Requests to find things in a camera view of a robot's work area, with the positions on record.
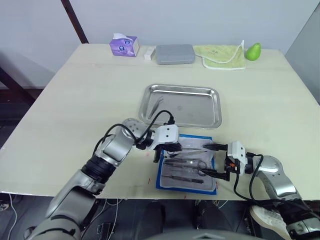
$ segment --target stainless steel tray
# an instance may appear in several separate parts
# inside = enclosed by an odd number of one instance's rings
[[[163,100],[150,117],[159,98]],[[222,122],[219,94],[210,87],[149,85],[144,91],[139,117],[149,124],[161,110],[170,111],[179,127],[215,129]],[[168,119],[168,114],[162,113],[155,124],[163,124]]]

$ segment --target sneaker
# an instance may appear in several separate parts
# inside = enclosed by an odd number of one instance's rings
[[[279,213],[253,205],[250,207],[250,215],[260,226],[275,231],[285,240],[291,240],[287,225]]]

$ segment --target person's leg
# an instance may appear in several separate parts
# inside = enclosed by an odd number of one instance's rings
[[[223,212],[212,201],[201,201],[197,207],[201,229],[233,231]]]
[[[159,202],[149,203],[139,220],[134,240],[143,240],[163,232],[166,220],[165,207]]]

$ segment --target green pear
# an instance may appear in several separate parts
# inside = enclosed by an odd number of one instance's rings
[[[245,57],[250,61],[255,61],[260,57],[260,53],[261,53],[261,44],[256,43],[253,46],[248,48],[248,50],[245,53]]]

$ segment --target purple tissue box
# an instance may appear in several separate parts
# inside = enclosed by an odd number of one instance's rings
[[[136,36],[126,36],[127,38],[112,39],[109,43],[111,51],[115,56],[136,57],[139,44]]]

